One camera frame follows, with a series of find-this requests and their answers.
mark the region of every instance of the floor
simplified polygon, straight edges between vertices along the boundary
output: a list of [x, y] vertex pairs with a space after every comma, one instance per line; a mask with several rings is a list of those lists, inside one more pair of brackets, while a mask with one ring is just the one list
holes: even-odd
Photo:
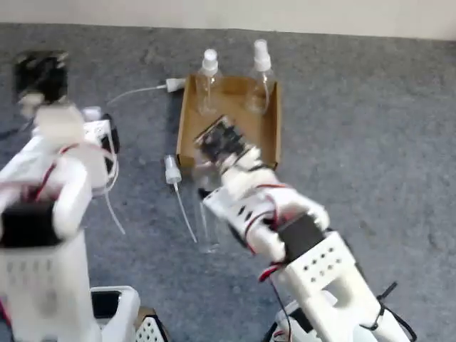
[[[102, 105], [132, 88], [196, 71], [206, 47], [226, 74], [251, 66], [251, 44], [269, 42], [283, 84], [283, 181], [325, 204], [374, 292], [399, 287], [388, 304], [420, 341], [456, 334], [456, 45], [254, 31], [90, 26], [0, 26], [1, 127], [21, 123], [12, 104], [10, 61], [31, 48], [71, 54], [71, 98]], [[182, 94], [156, 90], [108, 110], [120, 128], [120, 179], [113, 206], [101, 199], [87, 231], [94, 286], [134, 286], [157, 309], [174, 341], [258, 341], [279, 307], [257, 275], [266, 264], [228, 237], [202, 254], [164, 182], [162, 157], [175, 150]], [[26, 142], [3, 142], [5, 164]], [[182, 197], [192, 207], [192, 184]]]

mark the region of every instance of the white spray cap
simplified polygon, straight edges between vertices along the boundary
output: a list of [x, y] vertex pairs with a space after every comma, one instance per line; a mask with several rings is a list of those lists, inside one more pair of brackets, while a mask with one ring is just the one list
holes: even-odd
[[254, 48], [256, 71], [268, 71], [271, 68], [271, 56], [268, 53], [268, 43], [264, 39], [258, 39], [254, 43]]
[[202, 60], [202, 72], [208, 77], [211, 77], [219, 70], [219, 62], [217, 61], [217, 52], [213, 48], [208, 48], [204, 52]]
[[176, 159], [173, 155], [165, 156], [165, 177], [168, 184], [177, 184], [182, 180]]

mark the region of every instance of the cardboard box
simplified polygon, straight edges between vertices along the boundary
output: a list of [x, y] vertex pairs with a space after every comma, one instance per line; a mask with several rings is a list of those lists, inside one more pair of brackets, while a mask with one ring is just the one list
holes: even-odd
[[184, 100], [180, 113], [176, 155], [181, 167], [194, 165], [193, 140], [217, 118], [226, 115], [245, 135], [248, 141], [261, 148], [261, 158], [270, 167], [280, 163], [281, 152], [281, 93], [276, 83], [269, 108], [264, 115], [257, 115], [245, 108], [248, 78], [226, 76], [222, 81], [216, 115], [201, 115], [197, 109], [195, 76], [190, 75], [185, 84]]

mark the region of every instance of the white cable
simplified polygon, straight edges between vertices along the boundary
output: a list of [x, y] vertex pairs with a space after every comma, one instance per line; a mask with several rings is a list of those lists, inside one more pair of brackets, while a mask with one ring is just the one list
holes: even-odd
[[185, 78], [167, 78], [166, 84], [156, 85], [155, 87], [147, 87], [147, 88], [139, 88], [133, 89], [129, 91], [125, 91], [124, 93], [115, 96], [113, 99], [109, 100], [106, 105], [112, 105], [115, 101], [123, 98], [126, 95], [134, 94], [134, 93], [141, 93], [143, 91], [150, 91], [156, 89], [166, 89], [168, 93], [175, 92], [179, 89], [183, 89], [185, 87]]
[[111, 201], [109, 198], [109, 192], [113, 189], [113, 187], [119, 177], [119, 159], [117, 158], [117, 155], [114, 152], [115, 148], [114, 148], [112, 131], [110, 131], [110, 133], [108, 134], [108, 140], [109, 140], [109, 148], [111, 151], [111, 155], [113, 157], [113, 169], [110, 172], [110, 176], [112, 177], [111, 183], [109, 185], [106, 185], [106, 187], [104, 189], [104, 195], [105, 195], [106, 205], [108, 206], [109, 213], [111, 213], [111, 217], [113, 218], [115, 225], [118, 227], [120, 232], [123, 235], [125, 235], [125, 229], [123, 228], [123, 225], [120, 223], [120, 220], [118, 219], [117, 215], [115, 214], [113, 206], [111, 205]]
[[111, 216], [113, 217], [113, 221], [115, 225], [118, 227], [120, 232], [125, 235], [125, 230], [123, 229], [122, 224], [120, 223], [119, 219], [117, 218], [117, 215], [114, 212], [113, 206], [111, 205], [111, 201], [109, 198], [109, 192], [105, 192], [105, 199], [106, 199], [106, 205], [108, 206], [109, 212], [111, 213]]
[[134, 93], [141, 93], [143, 91], [149, 91], [149, 90], [155, 90], [155, 89], [165, 89], [165, 88], [166, 88], [166, 84], [162, 84], [162, 85], [157, 85], [155, 87], [139, 88], [139, 89], [133, 89], [133, 90], [125, 91], [124, 93], [122, 93], [120, 95], [117, 95], [113, 99], [109, 100], [106, 103], [106, 105], [112, 105], [115, 101], [119, 100], [120, 98], [123, 98], [126, 95], [130, 95], [130, 94], [134, 94]]
[[193, 239], [193, 241], [196, 244], [196, 243], [198, 243], [198, 241], [197, 241], [197, 238], [196, 238], [195, 234], [193, 233], [192, 226], [190, 226], [190, 222], [188, 221], [187, 214], [185, 214], [185, 208], [184, 208], [184, 205], [183, 205], [182, 200], [180, 198], [179, 187], [177, 186], [177, 183], [174, 183], [174, 190], [176, 191], [177, 201], [179, 202], [180, 210], [182, 212], [182, 215], [184, 215], [185, 224], [187, 225], [187, 228], [188, 228], [188, 230], [190, 232], [190, 235], [192, 235], [192, 239]]

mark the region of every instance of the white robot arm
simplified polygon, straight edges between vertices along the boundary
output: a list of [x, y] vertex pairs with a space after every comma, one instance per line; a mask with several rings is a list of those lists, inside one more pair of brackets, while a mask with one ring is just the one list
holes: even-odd
[[84, 123], [66, 100], [66, 56], [28, 53], [16, 64], [18, 101], [36, 128], [0, 171], [1, 301], [15, 341], [131, 342], [138, 293], [89, 286], [80, 224], [118, 169], [109, 120]]
[[[279, 278], [321, 341], [353, 341], [360, 326], [378, 341], [410, 341], [369, 289], [339, 233], [329, 229], [324, 207], [280, 183], [259, 159], [259, 149], [228, 119], [216, 121], [195, 145], [222, 177], [222, 187], [206, 196], [204, 204], [228, 222], [239, 241], [280, 270]], [[336, 303], [328, 300], [327, 289]]]

